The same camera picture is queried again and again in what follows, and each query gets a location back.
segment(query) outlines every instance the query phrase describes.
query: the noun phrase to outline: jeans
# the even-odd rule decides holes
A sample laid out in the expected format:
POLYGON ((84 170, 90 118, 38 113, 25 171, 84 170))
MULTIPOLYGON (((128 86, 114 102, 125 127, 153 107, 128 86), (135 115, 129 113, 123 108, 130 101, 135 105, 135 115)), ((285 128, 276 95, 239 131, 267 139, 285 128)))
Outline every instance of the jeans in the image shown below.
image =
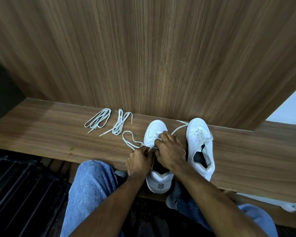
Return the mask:
MULTIPOLYGON (((69 191, 60 237, 69 236, 118 186, 117 177, 110 165, 98 160, 83 162, 69 191)), ((275 224, 264 210, 251 204, 241 204, 238 207, 269 236, 277 237, 275 224)), ((212 231, 193 199, 186 200, 180 197, 177 208, 181 214, 212 231)))

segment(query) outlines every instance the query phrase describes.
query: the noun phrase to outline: person's right arm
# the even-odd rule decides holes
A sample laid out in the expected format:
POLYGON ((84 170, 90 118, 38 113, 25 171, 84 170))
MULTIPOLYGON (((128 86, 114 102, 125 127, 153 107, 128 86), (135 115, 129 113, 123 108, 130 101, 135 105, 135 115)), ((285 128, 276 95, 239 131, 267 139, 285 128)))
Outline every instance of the person's right arm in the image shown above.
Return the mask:
POLYGON ((155 140, 155 146, 160 152, 157 155, 158 162, 180 179, 216 236, 267 236, 217 187, 189 165, 175 135, 163 132, 159 138, 162 141, 155 140))

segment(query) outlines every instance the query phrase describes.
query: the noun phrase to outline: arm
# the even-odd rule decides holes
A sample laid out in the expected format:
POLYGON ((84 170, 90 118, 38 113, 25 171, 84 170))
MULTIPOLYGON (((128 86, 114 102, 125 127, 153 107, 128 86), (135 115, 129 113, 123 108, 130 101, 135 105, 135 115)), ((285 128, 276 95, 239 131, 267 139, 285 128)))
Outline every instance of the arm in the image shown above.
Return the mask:
POLYGON ((158 161, 176 175, 196 202, 216 236, 267 236, 217 187, 197 173, 188 162, 181 143, 168 132, 155 140, 158 161))
POLYGON ((70 235, 118 236, 135 196, 151 170, 153 153, 143 146, 130 153, 126 162, 128 179, 107 197, 70 235))

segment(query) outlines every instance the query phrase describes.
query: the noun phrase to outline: person's left arm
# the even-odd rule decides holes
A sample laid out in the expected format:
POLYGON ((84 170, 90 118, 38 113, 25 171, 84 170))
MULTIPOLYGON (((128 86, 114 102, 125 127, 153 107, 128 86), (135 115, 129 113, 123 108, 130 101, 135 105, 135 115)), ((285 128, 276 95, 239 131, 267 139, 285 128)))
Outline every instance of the person's left arm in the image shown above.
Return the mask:
POLYGON ((118 236, 135 196, 151 170, 153 152, 146 157, 148 149, 143 146, 130 153, 126 162, 129 176, 126 182, 79 224, 70 237, 118 236))

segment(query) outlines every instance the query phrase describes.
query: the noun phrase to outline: shoe insole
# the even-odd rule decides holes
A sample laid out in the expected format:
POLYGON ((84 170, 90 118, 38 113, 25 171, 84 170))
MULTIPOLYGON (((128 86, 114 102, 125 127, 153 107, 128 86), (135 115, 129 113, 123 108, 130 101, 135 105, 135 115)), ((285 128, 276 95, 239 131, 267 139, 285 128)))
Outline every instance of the shoe insole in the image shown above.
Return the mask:
POLYGON ((194 162, 200 163, 205 169, 207 168, 206 160, 204 157, 204 154, 202 152, 196 152, 193 157, 194 162))
POLYGON ((164 167, 158 162, 156 156, 154 156, 152 170, 158 172, 160 175, 163 175, 163 174, 169 172, 169 170, 168 170, 167 168, 164 168, 164 167))

